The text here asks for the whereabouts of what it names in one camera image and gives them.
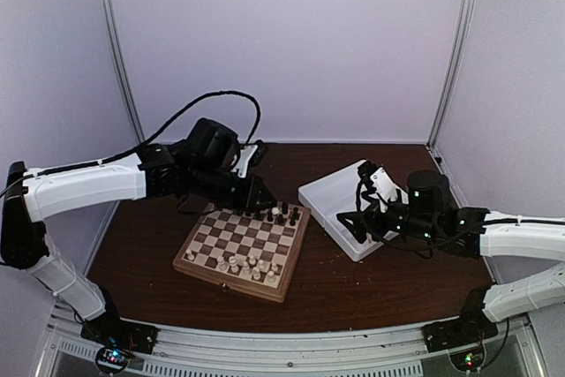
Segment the white tall piece carried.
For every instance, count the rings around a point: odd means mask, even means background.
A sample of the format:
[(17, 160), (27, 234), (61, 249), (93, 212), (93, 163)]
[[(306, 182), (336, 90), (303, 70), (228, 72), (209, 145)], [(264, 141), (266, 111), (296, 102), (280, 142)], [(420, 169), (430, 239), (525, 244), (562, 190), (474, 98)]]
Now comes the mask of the white tall piece carried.
[(229, 264), (230, 264), (230, 272), (233, 275), (237, 275), (239, 273), (239, 266), (237, 264), (237, 259), (235, 256), (231, 256), (229, 258)]

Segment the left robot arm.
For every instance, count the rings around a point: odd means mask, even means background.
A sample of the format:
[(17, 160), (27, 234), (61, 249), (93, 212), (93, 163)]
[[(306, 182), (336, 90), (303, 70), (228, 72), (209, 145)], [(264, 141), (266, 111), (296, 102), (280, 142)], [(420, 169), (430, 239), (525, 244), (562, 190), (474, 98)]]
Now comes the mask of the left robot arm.
[(127, 327), (110, 294), (79, 274), (48, 238), (53, 215), (118, 200), (196, 195), (218, 207), (256, 212), (275, 206), (275, 196), (249, 169), (267, 148), (262, 141), (240, 145), (237, 134), (208, 118), (185, 139), (150, 142), (119, 159), (54, 169), (27, 169), (15, 162), (4, 189), (1, 261), (25, 270), (70, 305), (88, 330), (118, 345)]

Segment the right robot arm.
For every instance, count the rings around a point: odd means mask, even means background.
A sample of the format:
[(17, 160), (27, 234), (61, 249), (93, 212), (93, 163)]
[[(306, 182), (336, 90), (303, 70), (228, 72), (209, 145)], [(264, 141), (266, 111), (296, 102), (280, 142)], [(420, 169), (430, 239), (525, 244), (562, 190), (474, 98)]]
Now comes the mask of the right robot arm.
[(359, 242), (381, 242), (423, 258), (442, 251), (472, 259), (515, 256), (554, 261), (546, 271), (473, 291), (463, 316), (453, 323), (458, 342), (472, 342), (487, 321), (500, 322), (563, 301), (563, 219), (456, 207), (448, 178), (437, 171), (410, 173), (405, 191), (373, 162), (363, 162), (357, 173), (355, 209), (338, 219)]

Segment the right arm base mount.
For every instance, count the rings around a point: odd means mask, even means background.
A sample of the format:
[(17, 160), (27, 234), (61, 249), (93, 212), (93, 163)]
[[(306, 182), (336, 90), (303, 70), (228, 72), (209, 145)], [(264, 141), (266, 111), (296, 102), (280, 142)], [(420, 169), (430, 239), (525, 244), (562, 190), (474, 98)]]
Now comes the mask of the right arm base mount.
[(483, 313), (488, 287), (472, 290), (459, 315), (451, 320), (436, 321), (422, 327), (428, 352), (436, 352), (479, 343), (498, 335), (497, 325)]

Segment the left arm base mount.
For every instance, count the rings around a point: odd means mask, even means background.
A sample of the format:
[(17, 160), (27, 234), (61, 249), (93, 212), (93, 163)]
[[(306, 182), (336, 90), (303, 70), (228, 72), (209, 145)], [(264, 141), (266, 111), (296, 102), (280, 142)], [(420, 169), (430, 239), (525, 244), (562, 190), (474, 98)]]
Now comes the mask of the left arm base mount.
[(110, 294), (101, 288), (105, 312), (84, 320), (81, 337), (121, 351), (151, 354), (159, 333), (157, 327), (123, 320)]

